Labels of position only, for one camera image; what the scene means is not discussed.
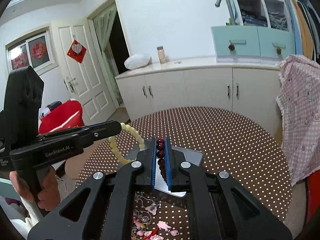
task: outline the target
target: drawer knob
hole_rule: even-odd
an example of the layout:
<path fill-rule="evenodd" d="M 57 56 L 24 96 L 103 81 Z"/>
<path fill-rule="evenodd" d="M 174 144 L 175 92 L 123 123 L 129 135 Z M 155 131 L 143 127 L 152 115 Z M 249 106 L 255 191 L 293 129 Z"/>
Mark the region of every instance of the drawer knob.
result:
<path fill-rule="evenodd" d="M 231 41 L 230 41 L 230 45 L 228 46 L 228 48 L 230 49 L 230 51 L 234 51 L 235 50 L 235 46 L 232 44 Z"/>
<path fill-rule="evenodd" d="M 281 49 L 279 47 L 277 47 L 277 54 L 281 55 Z"/>

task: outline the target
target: window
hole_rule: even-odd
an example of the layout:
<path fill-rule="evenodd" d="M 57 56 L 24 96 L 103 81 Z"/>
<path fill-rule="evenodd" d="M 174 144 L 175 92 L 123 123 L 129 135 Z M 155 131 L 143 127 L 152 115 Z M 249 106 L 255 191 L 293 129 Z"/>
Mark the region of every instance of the window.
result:
<path fill-rule="evenodd" d="M 32 66 L 40 70 L 54 63 L 49 32 L 43 32 L 19 42 L 8 49 L 11 70 Z"/>

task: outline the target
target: window frame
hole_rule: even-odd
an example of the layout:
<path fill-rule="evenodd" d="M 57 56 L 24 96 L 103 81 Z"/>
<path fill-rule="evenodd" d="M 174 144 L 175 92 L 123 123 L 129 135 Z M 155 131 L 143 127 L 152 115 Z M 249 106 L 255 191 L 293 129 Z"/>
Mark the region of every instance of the window frame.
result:
<path fill-rule="evenodd" d="M 37 72 L 38 75 L 42 75 L 45 72 L 56 68 L 58 66 L 57 61 L 55 60 L 56 58 L 56 54 L 55 51 L 53 50 L 54 46 L 51 40 L 51 29 L 50 26 L 42 26 L 43 28 L 38 28 L 36 30 L 31 30 L 29 31 L 27 34 L 21 36 L 20 38 L 16 39 L 15 41 L 10 42 L 10 44 L 7 44 L 5 46 L 6 48 L 6 57 L 7 57 L 7 71 L 6 71 L 6 76 L 13 70 L 12 68 L 12 63 L 11 63 L 11 59 L 10 59 L 10 50 L 16 48 L 16 47 L 21 47 L 23 45 L 26 45 L 27 47 L 27 55 L 28 55 L 28 61 L 29 61 L 29 65 L 32 66 L 32 61 L 31 61 L 31 56 L 30 56 L 30 50 L 29 50 L 29 46 L 28 43 L 38 39 L 40 37 L 45 38 L 45 44 L 47 47 L 47 52 L 48 52 L 48 56 L 49 56 L 49 61 L 41 64 L 40 66 L 34 68 L 34 70 Z"/>

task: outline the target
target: glass jar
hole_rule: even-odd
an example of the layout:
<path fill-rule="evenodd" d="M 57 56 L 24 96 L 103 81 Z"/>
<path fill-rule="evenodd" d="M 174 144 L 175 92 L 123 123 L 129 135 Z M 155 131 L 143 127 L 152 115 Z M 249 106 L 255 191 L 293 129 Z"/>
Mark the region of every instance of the glass jar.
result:
<path fill-rule="evenodd" d="M 158 57 L 160 60 L 160 64 L 165 64 L 167 61 L 165 60 L 165 54 L 164 54 L 164 49 L 163 46 L 157 47 L 158 50 Z"/>

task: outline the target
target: pink charm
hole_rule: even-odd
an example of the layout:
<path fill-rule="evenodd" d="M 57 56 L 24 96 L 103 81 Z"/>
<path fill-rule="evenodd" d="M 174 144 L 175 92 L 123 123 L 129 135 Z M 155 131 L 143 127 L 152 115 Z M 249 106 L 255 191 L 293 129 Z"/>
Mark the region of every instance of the pink charm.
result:
<path fill-rule="evenodd" d="M 151 214 L 153 214 L 154 216 L 157 213 L 157 207 L 151 205 L 145 208 L 145 210 L 147 210 L 148 212 L 150 212 Z"/>
<path fill-rule="evenodd" d="M 144 225 L 142 223 L 140 223 L 138 220 L 134 220 L 133 222 L 136 225 L 137 229 L 143 229 L 144 228 Z"/>
<path fill-rule="evenodd" d="M 154 235 L 150 237 L 150 240 L 163 240 L 164 238 L 162 236 L 159 235 Z"/>
<path fill-rule="evenodd" d="M 157 226 L 159 229 L 164 229 L 165 231 L 168 231 L 171 227 L 168 226 L 167 222 L 159 221 Z"/>
<path fill-rule="evenodd" d="M 144 236 L 148 236 L 148 235 L 151 235 L 152 231 L 146 231 L 144 232 Z"/>
<path fill-rule="evenodd" d="M 170 232 L 170 234 L 171 234 L 172 236 L 177 236 L 177 235 L 179 234 L 179 232 L 178 232 L 178 230 L 172 230 L 172 231 Z"/>

